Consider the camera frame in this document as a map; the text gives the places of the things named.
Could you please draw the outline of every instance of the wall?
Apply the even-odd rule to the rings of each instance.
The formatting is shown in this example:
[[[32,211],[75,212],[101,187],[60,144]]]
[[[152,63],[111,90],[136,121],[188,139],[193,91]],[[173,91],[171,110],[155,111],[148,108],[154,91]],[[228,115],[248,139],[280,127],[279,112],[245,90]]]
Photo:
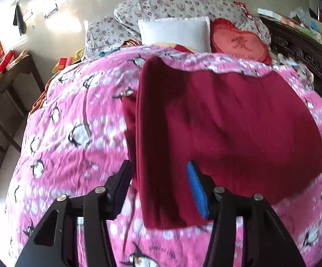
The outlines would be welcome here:
[[[92,22],[113,12],[124,0],[56,0],[59,11],[44,19],[39,0],[19,0],[23,13],[32,9],[33,16],[26,21],[26,35],[20,36],[14,18],[14,0],[0,0],[0,40],[5,51],[29,49],[44,82],[60,57],[72,56],[84,47],[84,23]],[[237,0],[246,2],[250,12],[265,8],[283,15],[301,6],[309,9],[308,0]],[[38,97],[38,88],[30,76],[21,76],[14,87],[24,104],[30,108]]]

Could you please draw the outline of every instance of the silver bolt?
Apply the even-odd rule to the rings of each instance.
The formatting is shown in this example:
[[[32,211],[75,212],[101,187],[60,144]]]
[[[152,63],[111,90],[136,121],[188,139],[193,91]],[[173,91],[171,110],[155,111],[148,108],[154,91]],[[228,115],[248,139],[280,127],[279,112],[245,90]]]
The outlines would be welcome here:
[[[214,188],[214,192],[216,192],[217,194],[221,194],[221,193],[225,192],[225,188],[223,186],[216,186]]]
[[[95,188],[95,190],[94,190],[97,194],[102,194],[102,193],[104,193],[105,191],[106,191],[106,189],[105,189],[105,187],[103,187],[103,186],[99,186],[99,187],[97,187],[97,188]]]
[[[263,195],[261,195],[261,194],[254,194],[253,198],[256,201],[262,201],[263,200]]]
[[[67,195],[61,194],[57,197],[57,201],[63,202],[65,199],[67,199]]]

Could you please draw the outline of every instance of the pink blanket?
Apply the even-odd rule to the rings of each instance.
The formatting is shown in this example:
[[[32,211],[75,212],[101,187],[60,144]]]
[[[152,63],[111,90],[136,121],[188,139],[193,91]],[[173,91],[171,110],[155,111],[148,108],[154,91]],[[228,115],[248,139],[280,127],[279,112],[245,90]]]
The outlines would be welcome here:
[[[234,71],[263,76],[273,70],[224,54],[180,53],[170,48],[139,46],[63,71],[51,82],[46,103],[27,121],[21,157],[9,186],[6,215],[11,233],[6,238],[12,265],[59,194],[87,194],[103,185],[127,159],[121,101],[114,97],[129,87],[137,89],[140,69],[154,55],[167,65],[186,71],[211,69],[219,74]],[[291,67],[274,68],[306,103],[322,136],[322,99],[299,81]],[[274,209],[307,266],[313,266],[322,257],[322,174],[306,190],[284,199]],[[81,266],[86,266],[83,220],[78,222],[79,260]],[[203,264],[212,225],[164,231],[146,229],[139,194],[130,188],[121,214],[115,221],[108,221],[108,228],[119,266],[198,267]],[[234,266],[240,266],[240,218],[235,251]]]

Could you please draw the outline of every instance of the ribbed blue pad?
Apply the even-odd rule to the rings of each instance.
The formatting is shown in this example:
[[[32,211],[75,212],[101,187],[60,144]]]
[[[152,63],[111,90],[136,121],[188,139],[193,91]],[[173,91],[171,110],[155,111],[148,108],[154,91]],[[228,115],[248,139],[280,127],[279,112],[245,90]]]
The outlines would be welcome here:
[[[197,210],[204,219],[207,219],[209,215],[207,196],[191,162],[187,163],[187,176]]]

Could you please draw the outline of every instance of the white pillow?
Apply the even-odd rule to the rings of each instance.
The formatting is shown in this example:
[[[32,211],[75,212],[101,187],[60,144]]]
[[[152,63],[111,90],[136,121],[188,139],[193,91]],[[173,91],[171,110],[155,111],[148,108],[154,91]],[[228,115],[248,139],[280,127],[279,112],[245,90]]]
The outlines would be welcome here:
[[[175,43],[198,52],[211,52],[209,17],[138,21],[143,45]]]

